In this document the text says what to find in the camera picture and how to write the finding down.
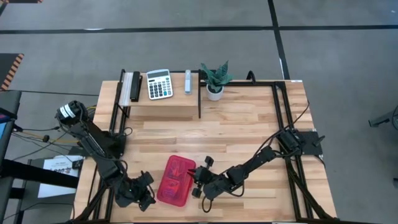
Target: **white plant pot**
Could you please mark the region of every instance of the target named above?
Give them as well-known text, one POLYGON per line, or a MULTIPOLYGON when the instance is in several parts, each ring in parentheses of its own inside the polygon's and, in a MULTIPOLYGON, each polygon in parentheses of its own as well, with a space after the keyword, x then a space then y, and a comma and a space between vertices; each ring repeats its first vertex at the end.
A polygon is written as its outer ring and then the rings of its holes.
POLYGON ((219 93, 212 93, 209 90, 209 85, 206 86, 206 90, 207 90, 207 98, 209 98, 209 100, 211 101, 218 101, 221 99, 221 97, 223 96, 223 92, 224 92, 224 87, 221 88, 221 91, 219 93))

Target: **calculator display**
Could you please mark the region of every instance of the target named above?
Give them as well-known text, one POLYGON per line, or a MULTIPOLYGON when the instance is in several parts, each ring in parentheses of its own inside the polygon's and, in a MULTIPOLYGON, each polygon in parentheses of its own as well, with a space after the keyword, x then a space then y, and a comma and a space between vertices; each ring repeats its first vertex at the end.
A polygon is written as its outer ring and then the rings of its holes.
POLYGON ((148 74, 148 78, 156 78, 156 77, 162 77, 165 75, 169 75, 168 72, 157 72, 157 73, 152 73, 152 74, 148 74))

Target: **black floor stripe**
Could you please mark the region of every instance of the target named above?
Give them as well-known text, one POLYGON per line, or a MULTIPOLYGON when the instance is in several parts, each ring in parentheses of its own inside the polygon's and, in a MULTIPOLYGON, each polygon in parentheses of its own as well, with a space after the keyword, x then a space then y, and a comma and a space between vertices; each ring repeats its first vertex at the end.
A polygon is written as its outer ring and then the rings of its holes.
POLYGON ((4 12, 4 10, 6 9, 6 6, 7 6, 7 3, 1 4, 1 6, 0 6, 0 16, 1 16, 2 12, 4 12))
POLYGON ((279 30, 377 30, 398 29, 398 25, 358 25, 358 26, 281 26, 279 30))
POLYGON ((56 95, 75 95, 75 96, 99 96, 96 94, 84 94, 84 93, 59 93, 59 92, 48 92, 48 91, 30 91, 30 90, 8 90, 8 91, 21 91, 23 93, 44 93, 44 94, 56 94, 56 95))
POLYGON ((0 34, 107 34, 137 32, 259 31, 273 29, 274 28, 271 26, 153 27, 117 29, 0 30, 0 34))
POLYGON ((275 27, 275 29, 274 29, 275 41, 276 41, 276 46, 278 49, 280 64, 282 67, 283 78, 286 80, 290 80, 290 74, 289 74, 289 69, 287 68, 287 62, 286 62, 284 46, 282 43, 282 37, 280 36, 280 32, 278 29, 279 25, 278 25, 278 19, 276 16, 274 1, 268 0, 268 6, 269 6, 269 12, 271 13, 272 25, 273 25, 273 27, 275 27))

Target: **white paper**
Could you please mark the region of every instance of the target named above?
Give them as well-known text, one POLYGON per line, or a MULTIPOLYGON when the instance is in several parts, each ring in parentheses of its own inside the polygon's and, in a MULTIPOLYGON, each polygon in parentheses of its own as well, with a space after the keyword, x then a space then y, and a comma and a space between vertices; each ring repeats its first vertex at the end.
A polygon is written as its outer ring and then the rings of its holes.
MULTIPOLYGON (((67 156, 71 161, 77 161, 83 159, 83 156, 67 156)), ((44 160, 43 169, 55 170, 62 174, 78 176, 78 169, 72 169, 72 162, 70 162, 65 156, 55 156, 54 159, 44 160)), ((38 198, 53 197, 65 194, 74 194, 76 189, 69 187, 59 187, 49 184, 40 184, 38 198)))

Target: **wooden platform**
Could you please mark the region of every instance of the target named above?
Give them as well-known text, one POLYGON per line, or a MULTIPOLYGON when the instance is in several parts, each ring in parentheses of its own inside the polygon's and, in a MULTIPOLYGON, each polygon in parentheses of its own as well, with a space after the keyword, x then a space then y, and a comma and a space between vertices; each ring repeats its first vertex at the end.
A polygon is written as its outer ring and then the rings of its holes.
MULTIPOLYGON (((303 83, 286 82, 290 108, 295 119, 306 107, 307 97, 303 83)), ((101 89, 94 122, 104 130, 109 128, 112 101, 115 89, 101 89)), ((197 116, 183 116, 181 121, 157 119, 155 111, 151 116, 136 116, 133 111, 126 121, 133 133, 127 139, 123 159, 128 162, 130 177, 137 177, 140 170, 149 171, 155 179, 152 184, 157 190, 167 159, 178 155, 193 159, 198 166, 204 165, 205 157, 211 156, 215 162, 211 170, 222 172, 225 169, 247 161, 260 144, 278 130, 274 100, 270 87, 227 86, 220 101, 209 101, 202 88, 201 119, 197 116)), ((295 124, 300 130, 313 129, 312 117, 308 110, 295 124)), ((318 203, 330 215, 335 216, 325 169, 313 156, 303 156, 303 166, 308 189, 318 203)), ((80 182, 76 193, 76 214, 87 205, 95 163, 88 159, 83 164, 80 182)), ((96 176, 96 192, 99 177, 96 176)), ((245 181, 245 194, 234 198, 222 194, 213 202, 210 213, 201 210, 201 199, 189 196, 182 208, 157 202, 146 212, 141 212, 136 204, 119 208, 115 203, 111 222, 269 222, 292 221, 294 211, 290 198, 287 171, 282 159, 274 159, 255 170, 245 181)), ((298 191, 302 216, 305 216, 302 195, 298 191)))

